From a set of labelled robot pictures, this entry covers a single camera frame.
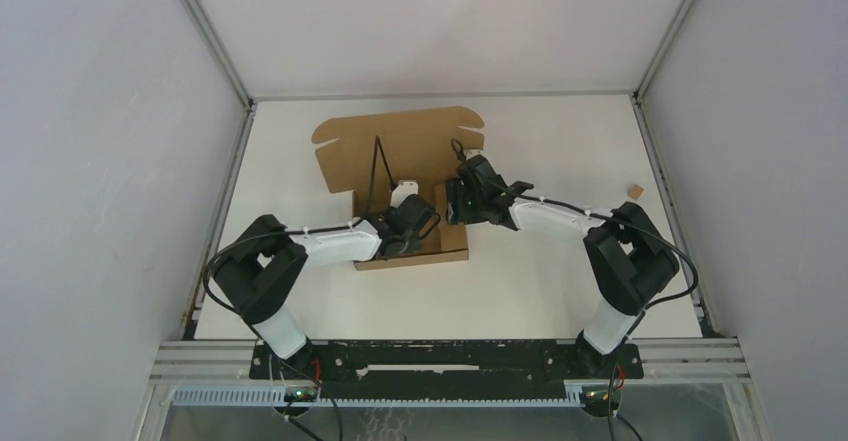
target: box flap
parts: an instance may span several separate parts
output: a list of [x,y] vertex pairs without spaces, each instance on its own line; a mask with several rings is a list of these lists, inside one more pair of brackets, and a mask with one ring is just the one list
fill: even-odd
[[[483,119],[473,110],[452,106],[395,113],[332,118],[312,133],[318,164],[331,193],[354,191],[360,214],[368,196],[374,137],[380,136],[395,181],[415,180],[432,189],[456,176],[458,161],[450,139],[467,149],[483,149]],[[373,209],[388,205],[389,181],[378,160]]]

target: white wall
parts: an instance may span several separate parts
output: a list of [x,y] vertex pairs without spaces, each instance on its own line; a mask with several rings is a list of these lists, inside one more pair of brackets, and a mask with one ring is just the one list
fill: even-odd
[[848,0],[699,0],[648,99],[778,440],[844,439]]
[[251,94],[634,90],[680,0],[201,0]]
[[241,108],[179,0],[0,13],[0,438],[127,439]]

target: robotic arm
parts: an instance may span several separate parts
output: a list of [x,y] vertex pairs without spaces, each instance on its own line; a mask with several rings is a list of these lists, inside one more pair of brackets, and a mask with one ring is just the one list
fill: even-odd
[[525,196],[533,185],[518,181],[507,187],[482,154],[463,152],[457,145],[454,150],[461,164],[459,178],[447,183],[449,223],[489,222],[557,238],[583,235],[603,298],[577,344],[584,348],[589,365],[600,364],[680,269],[671,249],[650,236],[660,235],[648,215],[630,202],[603,210]]
[[[588,369],[603,364],[680,269],[672,251],[646,235],[659,233],[645,211],[630,202],[610,211],[526,196],[533,185],[518,181],[507,186],[482,153],[466,157],[458,143],[454,150],[461,164],[459,177],[446,183],[448,223],[489,222],[553,237],[583,236],[603,299],[577,345]],[[417,185],[406,181],[394,190],[386,210],[346,226],[292,232],[274,216],[261,216],[219,253],[210,271],[233,310],[277,356],[288,359],[307,343],[284,306],[301,271],[413,253],[438,218],[433,206],[417,195]],[[260,256],[270,261],[263,266]]]
[[210,263],[210,272],[232,310],[277,356],[288,359],[307,343],[284,305],[300,273],[418,250],[440,216],[417,193],[417,183],[403,181],[385,210],[331,228],[288,231],[273,215],[260,216]]

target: white enclosure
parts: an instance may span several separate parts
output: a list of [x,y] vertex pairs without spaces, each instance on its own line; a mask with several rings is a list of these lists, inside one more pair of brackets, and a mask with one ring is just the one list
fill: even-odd
[[[634,382],[721,385],[739,439],[838,439],[846,5],[0,0],[0,438],[158,440],[193,369],[247,386],[253,335],[205,302],[203,263],[261,214],[349,217],[322,121],[465,105],[508,181],[612,207],[639,184],[699,265],[636,332]],[[466,262],[307,273],[292,312],[316,339],[573,338],[591,316],[579,238],[468,237]]]

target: open cardboard box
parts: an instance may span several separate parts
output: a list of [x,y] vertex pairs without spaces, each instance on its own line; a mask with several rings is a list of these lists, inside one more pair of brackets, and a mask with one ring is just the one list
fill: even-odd
[[[447,224],[444,183],[456,177],[459,165],[451,149],[451,138],[459,139],[466,149],[483,149],[483,134],[471,131],[482,127],[480,115],[462,106],[452,106],[332,118],[315,129],[312,142],[322,145],[315,150],[315,156],[327,188],[331,193],[353,190],[354,216],[365,211],[374,137],[380,136],[395,181],[417,181],[418,194],[435,206],[442,217],[416,253],[393,259],[356,262],[357,270],[468,259],[465,226]],[[390,195],[388,175],[378,160],[371,210],[385,209]]]

